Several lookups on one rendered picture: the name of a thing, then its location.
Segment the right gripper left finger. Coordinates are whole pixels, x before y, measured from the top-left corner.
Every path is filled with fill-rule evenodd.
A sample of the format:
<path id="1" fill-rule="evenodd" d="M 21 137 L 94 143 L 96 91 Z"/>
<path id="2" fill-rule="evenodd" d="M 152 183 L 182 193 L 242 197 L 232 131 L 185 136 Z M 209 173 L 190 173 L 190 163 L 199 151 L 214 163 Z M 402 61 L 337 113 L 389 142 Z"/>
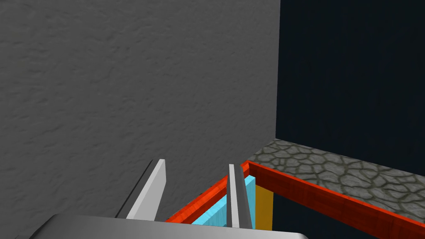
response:
<path id="1" fill-rule="evenodd" d="M 165 160 L 151 160 L 115 217 L 154 221 L 165 185 Z"/>

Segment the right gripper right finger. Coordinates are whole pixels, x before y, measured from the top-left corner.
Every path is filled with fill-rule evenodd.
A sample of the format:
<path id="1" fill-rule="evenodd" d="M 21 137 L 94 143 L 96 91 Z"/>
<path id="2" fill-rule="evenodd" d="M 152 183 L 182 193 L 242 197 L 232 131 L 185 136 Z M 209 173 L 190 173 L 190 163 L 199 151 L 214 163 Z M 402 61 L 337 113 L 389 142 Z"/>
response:
<path id="1" fill-rule="evenodd" d="M 227 227 L 252 229 L 252 220 L 241 166 L 229 164 L 227 178 Z"/>

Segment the light blue yellow door leaf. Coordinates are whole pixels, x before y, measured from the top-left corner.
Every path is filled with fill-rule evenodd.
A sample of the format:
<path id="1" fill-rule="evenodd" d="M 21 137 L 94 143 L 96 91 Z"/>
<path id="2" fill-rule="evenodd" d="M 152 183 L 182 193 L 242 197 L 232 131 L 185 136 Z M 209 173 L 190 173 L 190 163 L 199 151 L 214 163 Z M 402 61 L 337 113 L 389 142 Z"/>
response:
<path id="1" fill-rule="evenodd" d="M 273 224 L 274 193 L 256 185 L 256 178 L 245 178 L 247 198 L 253 229 L 270 231 Z M 193 224 L 226 227 L 227 196 L 218 200 Z"/>

